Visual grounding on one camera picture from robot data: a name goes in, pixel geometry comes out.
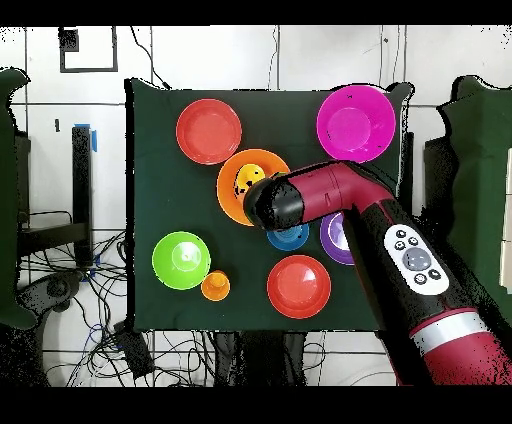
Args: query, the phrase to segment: green bowl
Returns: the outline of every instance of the green bowl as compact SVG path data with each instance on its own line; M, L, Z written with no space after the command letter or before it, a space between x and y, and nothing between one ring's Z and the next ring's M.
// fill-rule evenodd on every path
M210 271L210 252L195 234L167 234L153 250L153 269L167 287L187 290L201 284Z

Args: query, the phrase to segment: purple bowl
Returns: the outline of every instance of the purple bowl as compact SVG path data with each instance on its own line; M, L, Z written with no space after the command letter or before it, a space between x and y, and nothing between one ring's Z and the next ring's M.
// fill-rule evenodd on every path
M333 213L322 218L320 242L331 259L343 265L354 265L354 259L348 247L343 231L343 214Z

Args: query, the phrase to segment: plate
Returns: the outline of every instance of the plate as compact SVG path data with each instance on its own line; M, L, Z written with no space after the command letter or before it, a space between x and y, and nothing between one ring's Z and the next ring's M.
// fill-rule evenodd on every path
M201 99L181 112L176 124L180 149L194 162L224 162L240 145L242 126L235 111L216 99Z
M281 314L295 319L309 318L320 312L329 300L331 278L316 259L288 256L270 271L267 293Z
M388 98L368 85L349 85L325 99L318 111L320 144L333 158L367 162L381 155L395 135Z

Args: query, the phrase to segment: small orange cup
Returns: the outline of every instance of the small orange cup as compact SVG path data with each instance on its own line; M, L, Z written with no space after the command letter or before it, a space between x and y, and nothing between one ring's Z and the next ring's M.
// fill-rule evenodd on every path
M229 279L222 271L210 272L201 283L203 296L214 302L224 299L229 289Z

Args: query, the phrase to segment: white button panel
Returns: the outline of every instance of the white button panel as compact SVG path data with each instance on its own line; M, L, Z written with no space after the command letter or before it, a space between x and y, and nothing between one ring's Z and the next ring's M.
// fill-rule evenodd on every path
M404 277L411 290L423 295L436 295L445 292L450 285L448 276L432 255L421 236L411 227L403 224L393 225L386 231L384 247L393 259L396 267ZM403 257L408 249L417 247L428 253L430 266L421 271L411 271L404 265Z

